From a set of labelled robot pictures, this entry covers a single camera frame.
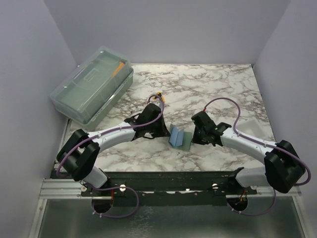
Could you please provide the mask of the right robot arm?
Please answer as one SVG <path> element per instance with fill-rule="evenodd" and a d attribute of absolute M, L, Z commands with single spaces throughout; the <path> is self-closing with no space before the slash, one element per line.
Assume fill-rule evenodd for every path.
<path fill-rule="evenodd" d="M 228 189 L 233 194 L 239 194 L 251 186 L 271 186 L 278 192 L 288 193 L 306 172 L 288 141 L 275 143 L 241 134 L 227 123 L 215 124 L 204 111 L 192 116 L 191 120 L 195 125 L 194 144 L 235 149 L 263 164 L 258 168 L 236 169 L 233 179 L 228 181 Z"/>

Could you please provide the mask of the white plastic card tray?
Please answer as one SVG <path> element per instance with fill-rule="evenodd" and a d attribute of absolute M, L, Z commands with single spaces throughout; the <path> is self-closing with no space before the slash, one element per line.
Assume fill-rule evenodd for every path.
<path fill-rule="evenodd" d="M 244 134 L 257 137 L 259 139 L 267 139 L 267 133 L 264 131 L 257 119 L 249 119 L 238 122 L 236 129 Z"/>

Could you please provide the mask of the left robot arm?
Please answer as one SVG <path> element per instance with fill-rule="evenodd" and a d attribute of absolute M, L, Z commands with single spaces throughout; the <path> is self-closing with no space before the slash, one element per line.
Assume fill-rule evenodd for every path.
<path fill-rule="evenodd" d="M 100 152 L 115 145 L 131 142 L 139 138 L 154 139 L 169 137 L 163 111 L 165 103 L 159 106 L 149 103 L 144 110 L 106 130 L 85 132 L 75 131 L 57 154 L 60 169 L 65 169 L 74 181 L 84 181 L 93 187 L 99 196 L 109 192 L 110 184 L 107 175 L 95 166 Z"/>

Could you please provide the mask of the green card holder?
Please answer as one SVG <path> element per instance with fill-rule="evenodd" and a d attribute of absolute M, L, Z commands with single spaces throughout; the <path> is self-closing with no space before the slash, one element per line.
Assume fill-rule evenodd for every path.
<path fill-rule="evenodd" d="M 170 125 L 169 144 L 172 148 L 189 151 L 193 134 L 183 129 L 178 129 L 175 125 Z"/>

